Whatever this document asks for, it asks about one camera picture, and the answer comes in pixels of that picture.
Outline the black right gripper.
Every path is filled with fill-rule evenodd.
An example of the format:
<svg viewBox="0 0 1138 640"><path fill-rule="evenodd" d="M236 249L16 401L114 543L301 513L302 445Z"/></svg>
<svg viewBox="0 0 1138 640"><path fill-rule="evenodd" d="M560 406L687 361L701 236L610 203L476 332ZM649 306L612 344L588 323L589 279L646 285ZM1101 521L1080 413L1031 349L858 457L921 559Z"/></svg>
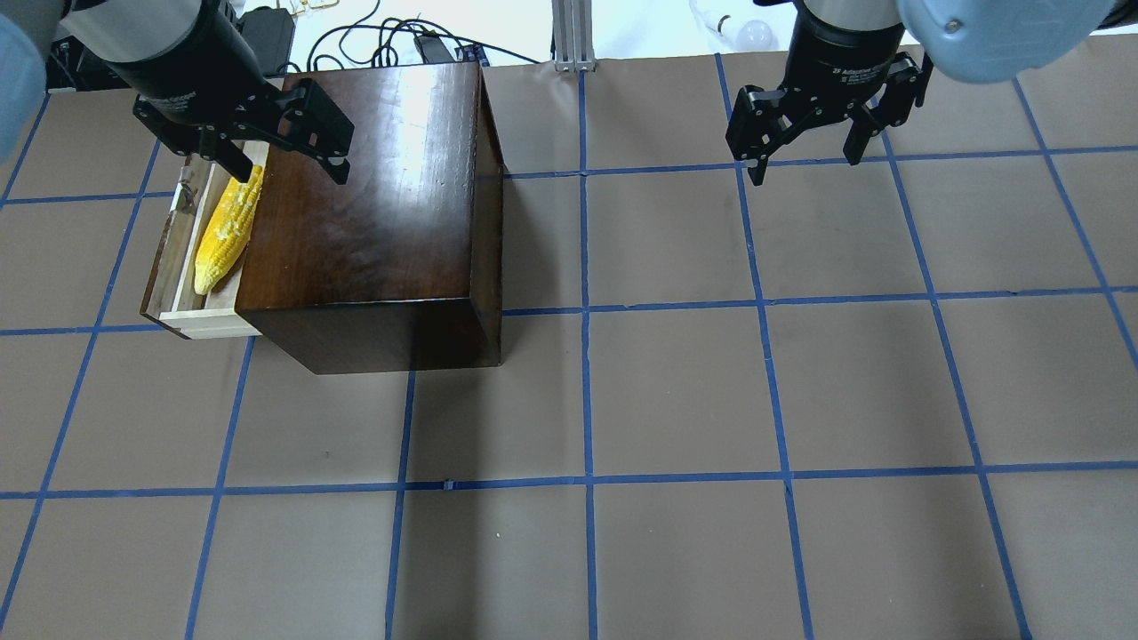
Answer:
<svg viewBox="0 0 1138 640"><path fill-rule="evenodd" d="M882 28L846 28L820 18L797 18L780 89L745 84L732 105L725 141L743 162L751 184L764 183L769 159L805 132L818 109L832 122L851 121L843 155L851 165L864 157L869 139L902 126L912 109L926 104L934 61L921 64L898 52L902 22ZM884 91L869 105L869 95Z"/></svg>

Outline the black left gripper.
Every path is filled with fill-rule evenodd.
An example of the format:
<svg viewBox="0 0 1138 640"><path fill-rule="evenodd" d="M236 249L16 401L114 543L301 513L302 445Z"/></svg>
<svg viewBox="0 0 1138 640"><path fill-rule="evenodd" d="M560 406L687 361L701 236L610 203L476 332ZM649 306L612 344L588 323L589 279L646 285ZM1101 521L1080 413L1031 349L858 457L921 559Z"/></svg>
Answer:
<svg viewBox="0 0 1138 640"><path fill-rule="evenodd" d="M106 54L105 61L137 92L132 114L170 151L215 162L247 183L251 158L231 139L259 140L347 183L353 122L314 77L269 84L232 5L151 5L117 24L163 42L137 39L133 52Z"/></svg>

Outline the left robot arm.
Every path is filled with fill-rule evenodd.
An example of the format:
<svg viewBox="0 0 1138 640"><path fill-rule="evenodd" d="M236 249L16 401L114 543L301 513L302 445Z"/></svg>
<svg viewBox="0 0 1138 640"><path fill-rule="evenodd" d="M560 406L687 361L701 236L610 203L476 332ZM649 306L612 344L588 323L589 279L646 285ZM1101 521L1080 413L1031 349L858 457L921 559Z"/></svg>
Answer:
<svg viewBox="0 0 1138 640"><path fill-rule="evenodd" d="M226 1L5 1L3 153L46 91L53 34L71 36L137 92L134 116L179 156L196 155L247 182L256 140L349 177L354 126L313 77L279 89L261 73Z"/></svg>

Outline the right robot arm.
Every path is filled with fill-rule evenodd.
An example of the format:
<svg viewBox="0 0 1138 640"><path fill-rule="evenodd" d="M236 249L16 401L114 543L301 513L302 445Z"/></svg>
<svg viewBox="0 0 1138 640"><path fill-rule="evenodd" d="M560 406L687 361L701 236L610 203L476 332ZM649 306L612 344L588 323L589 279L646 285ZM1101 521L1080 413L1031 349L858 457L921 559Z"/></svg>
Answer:
<svg viewBox="0 0 1138 640"><path fill-rule="evenodd" d="M780 85L742 87L725 140L764 182L769 158L805 131L849 122L843 157L902 126L926 104L935 69L1001 84L1044 68L1094 31L1135 24L1133 1L797 1Z"/></svg>

